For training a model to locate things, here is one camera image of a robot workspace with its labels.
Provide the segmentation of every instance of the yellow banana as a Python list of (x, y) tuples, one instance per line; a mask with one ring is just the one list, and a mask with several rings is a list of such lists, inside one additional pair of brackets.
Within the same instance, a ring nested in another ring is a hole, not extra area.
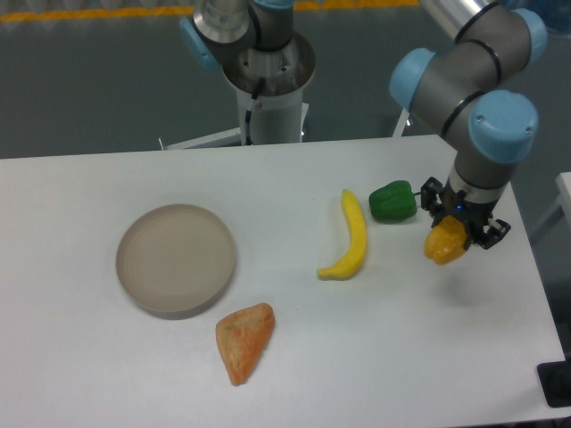
[(451, 216), (446, 216), (430, 231), (425, 241), (425, 256), (437, 265), (445, 265), (463, 256), (468, 235), (464, 225)]
[(331, 267), (318, 269), (321, 279), (347, 279), (355, 275), (367, 253), (367, 227), (357, 197), (344, 189), (341, 195), (343, 214), (349, 226), (351, 244), (349, 250)]

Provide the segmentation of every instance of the banana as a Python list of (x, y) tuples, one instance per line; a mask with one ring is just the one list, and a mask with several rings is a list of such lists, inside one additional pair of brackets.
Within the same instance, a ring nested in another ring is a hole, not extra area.
[(341, 195), (343, 214), (349, 227), (349, 250), (331, 267), (318, 269), (320, 279), (347, 279), (357, 273), (367, 254), (367, 227), (357, 197), (344, 189)]

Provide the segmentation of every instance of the orange food item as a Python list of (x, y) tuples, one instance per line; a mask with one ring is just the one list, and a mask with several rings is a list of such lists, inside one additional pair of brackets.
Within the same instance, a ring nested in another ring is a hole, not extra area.
[(238, 310), (216, 324), (216, 343), (234, 385), (245, 383), (274, 331), (274, 310), (268, 303)]
[(452, 216), (446, 216), (428, 234), (425, 240), (425, 256), (437, 265), (446, 265), (462, 257), (468, 234), (464, 225)]

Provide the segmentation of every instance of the black cable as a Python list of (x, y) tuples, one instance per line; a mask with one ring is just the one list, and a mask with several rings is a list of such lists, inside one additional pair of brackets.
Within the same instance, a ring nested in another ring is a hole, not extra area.
[(250, 14), (250, 19), (252, 20), (254, 31), (256, 33), (256, 45), (259, 45), (261, 41), (261, 25), (258, 15), (256, 14), (256, 11), (253, 10), (251, 4), (248, 4), (248, 13)]
[(440, 137), (442, 139), (445, 139), (446, 137), (446, 133), (448, 132), (448, 129), (450, 128), (450, 126), (452, 125), (452, 122), (458, 117), (459, 114), (462, 113), (462, 110), (464, 110), (464, 108), (472, 103), (478, 96), (482, 96), (484, 95), (484, 92), (482, 91), (476, 91), (471, 95), (468, 95), (465, 99), (463, 99), (454, 109), (454, 111), (451, 113), (451, 115), (448, 117), (448, 119), (444, 122), (443, 125), (443, 129), (440, 132)]
[(500, 4), (496, 1), (493, 3), (488, 4), (487, 6), (485, 6), (480, 12), (478, 12), (476, 15), (474, 15), (470, 21), (468, 21), (464, 27), (462, 27), (460, 29), (460, 31), (458, 32), (458, 34), (456, 35), (456, 37), (454, 38), (454, 43), (457, 45), (458, 42), (460, 41), (461, 38), (464, 37), (464, 33), (466, 33), (468, 31), (468, 29), (470, 27), (472, 27), (472, 24), (474, 24), (476, 21), (478, 21), (486, 12), (488, 12), (490, 9), (492, 9), (493, 7), (499, 6)]
[(264, 90), (266, 86), (266, 79), (260, 78), (258, 80), (258, 85), (254, 88), (252, 92), (252, 101), (250, 102), (250, 106), (248, 110), (246, 110), (246, 118), (245, 118), (245, 128), (246, 128), (246, 138), (245, 138), (245, 145), (253, 145), (252, 138), (250, 137), (250, 121), (252, 120), (252, 109), (255, 105), (255, 101), (258, 99), (258, 95)]
[(501, 63), (498, 53), (496, 53), (490, 45), (484, 43), (482, 40), (470, 39), (467, 40), (466, 43), (474, 43), (475, 45), (482, 47), (490, 55), (493, 65), (496, 68), (496, 84), (499, 85), (501, 83)]

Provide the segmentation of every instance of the yellow floor stripe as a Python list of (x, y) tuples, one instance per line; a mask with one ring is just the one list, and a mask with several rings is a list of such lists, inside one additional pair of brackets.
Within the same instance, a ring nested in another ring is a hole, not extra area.
[[(315, 1), (296, 2), (296, 11), (317, 11), (324, 9), (353, 9), (362, 7), (412, 6), (418, 0), (326, 0), (323, 4)], [(43, 13), (13, 12), (0, 16), (0, 22), (8, 21), (60, 21), (60, 20), (92, 20), (102, 18), (128, 18), (142, 16), (190, 15), (193, 6), (165, 6), (147, 9), (145, 7), (129, 7), (108, 11), (106, 9), (87, 9), (83, 11), (50, 11)]]

